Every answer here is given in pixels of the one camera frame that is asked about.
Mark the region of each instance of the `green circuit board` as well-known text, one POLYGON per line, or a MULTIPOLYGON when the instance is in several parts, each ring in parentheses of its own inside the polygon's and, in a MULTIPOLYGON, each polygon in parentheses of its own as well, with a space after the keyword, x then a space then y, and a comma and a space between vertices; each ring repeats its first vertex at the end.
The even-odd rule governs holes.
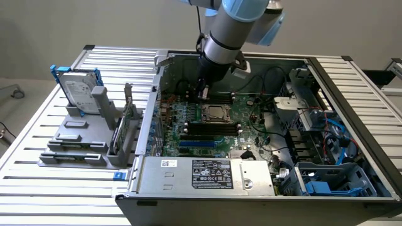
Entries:
MULTIPOLYGON (((215 147, 186 147, 190 152, 181 153, 181 136, 186 135, 185 122, 205 123, 203 122, 203 105, 191 104, 181 99, 179 96, 167 96, 165 98, 167 115, 165 116, 165 148, 163 156, 206 156, 206 157, 226 157, 231 150, 243 150, 247 145, 255 147, 255 138, 263 141, 265 134, 259 133, 250 126, 249 118, 254 106, 247 105, 249 96, 237 96, 231 105, 222 105, 229 108, 230 121, 227 123, 241 123, 243 132, 239 136, 214 136, 215 147)), ((254 126, 265 131, 265 124, 258 121, 254 126)))

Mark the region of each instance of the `white wall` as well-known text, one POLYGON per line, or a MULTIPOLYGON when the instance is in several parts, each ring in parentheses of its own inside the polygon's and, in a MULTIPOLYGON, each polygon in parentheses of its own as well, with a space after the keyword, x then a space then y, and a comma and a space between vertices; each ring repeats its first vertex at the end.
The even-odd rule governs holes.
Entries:
MULTIPOLYGON (((402 57, 401 0, 283 0, 274 53, 350 55, 381 69, 402 57)), ((179 0, 0 0, 0 77, 51 79, 84 44, 194 48, 197 10, 179 0)))

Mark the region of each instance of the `power supply label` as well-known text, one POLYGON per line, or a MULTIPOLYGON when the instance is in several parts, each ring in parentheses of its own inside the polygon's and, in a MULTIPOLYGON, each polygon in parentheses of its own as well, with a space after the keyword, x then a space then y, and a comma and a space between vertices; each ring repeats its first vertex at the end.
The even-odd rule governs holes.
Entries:
POLYGON ((197 189, 233 189, 233 168, 229 160, 193 160, 193 182, 197 189))

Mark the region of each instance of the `slotted aluminum platform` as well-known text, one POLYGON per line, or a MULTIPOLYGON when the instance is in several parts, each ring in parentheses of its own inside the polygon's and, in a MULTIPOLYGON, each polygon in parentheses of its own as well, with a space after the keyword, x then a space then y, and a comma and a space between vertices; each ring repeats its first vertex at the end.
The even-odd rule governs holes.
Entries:
POLYGON ((318 58, 318 61, 402 173, 402 113, 400 109, 353 61, 345 61, 342 58, 318 58))
MULTIPOLYGON (((96 46, 82 52, 72 67, 100 69, 108 97, 116 107, 124 106, 124 83, 132 83, 134 102, 146 110, 155 76, 155 53, 149 49, 96 46)), ((335 56, 315 57, 402 170, 402 161, 396 158, 401 156, 401 142, 388 139, 390 134, 402 133, 400 118, 388 109, 386 101, 377 98, 381 95, 376 94, 370 81, 365 81, 366 77, 352 63, 335 56)), ((130 222, 111 198, 119 189, 127 187, 126 181, 112 181, 115 170, 40 168, 36 165, 67 115, 66 104, 58 86, 0 159, 0 225, 128 226, 130 222)))

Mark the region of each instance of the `robotic arm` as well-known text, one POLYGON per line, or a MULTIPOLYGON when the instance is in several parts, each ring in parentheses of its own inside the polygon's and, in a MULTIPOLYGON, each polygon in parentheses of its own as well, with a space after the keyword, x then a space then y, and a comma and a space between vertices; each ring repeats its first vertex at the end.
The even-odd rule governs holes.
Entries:
POLYGON ((279 30, 281 0, 181 0, 218 10, 205 48, 201 50, 197 92, 207 99, 209 89, 231 67, 247 69, 241 48, 247 42, 269 46, 279 30))

